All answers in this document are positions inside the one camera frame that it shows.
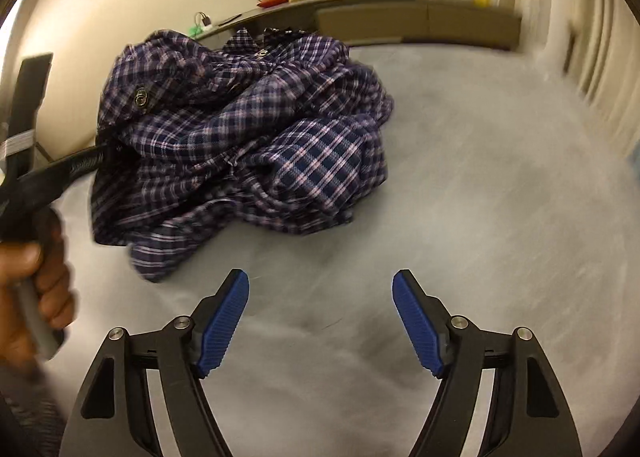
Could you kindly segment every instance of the shirt sleeve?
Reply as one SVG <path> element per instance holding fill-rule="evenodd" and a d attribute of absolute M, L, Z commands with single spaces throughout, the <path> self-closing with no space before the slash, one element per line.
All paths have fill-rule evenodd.
<path fill-rule="evenodd" d="M 4 402 L 42 457 L 57 457 L 65 421 L 41 371 L 26 377 L 0 363 L 0 401 Z"/>

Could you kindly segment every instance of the snap button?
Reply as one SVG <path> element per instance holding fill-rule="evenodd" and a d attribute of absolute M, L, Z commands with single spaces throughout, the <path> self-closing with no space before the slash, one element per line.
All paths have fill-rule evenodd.
<path fill-rule="evenodd" d="M 137 106 L 139 106 L 140 108 L 143 108 L 144 106 L 146 106 L 147 100 L 148 100 L 148 94 L 146 93 L 146 90 L 144 88 L 139 88 L 138 90 L 136 90 L 136 96 L 134 98 L 134 101 L 136 102 Z"/>

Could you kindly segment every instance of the hand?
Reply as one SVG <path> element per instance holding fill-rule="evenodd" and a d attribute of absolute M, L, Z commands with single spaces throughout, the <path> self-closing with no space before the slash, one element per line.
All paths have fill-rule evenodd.
<path fill-rule="evenodd" d="M 62 226 L 54 213 L 51 216 L 52 241 L 46 257 L 38 244 L 0 244 L 0 360 L 25 373 L 36 366 L 36 346 L 14 299 L 12 284 L 34 275 L 40 295 L 38 308 L 54 329 L 68 326 L 76 313 Z"/>

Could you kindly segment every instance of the purple plaid shirt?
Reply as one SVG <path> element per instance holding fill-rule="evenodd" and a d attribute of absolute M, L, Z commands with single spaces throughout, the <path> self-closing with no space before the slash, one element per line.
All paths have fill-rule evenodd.
<path fill-rule="evenodd" d="M 94 237 L 130 245 L 158 281 L 235 217 L 288 233 L 348 222 L 386 179 L 379 125 L 393 109 L 343 43 L 239 31 L 212 51 L 172 31 L 128 46 L 100 100 L 98 140 L 139 154 L 98 170 Z"/>

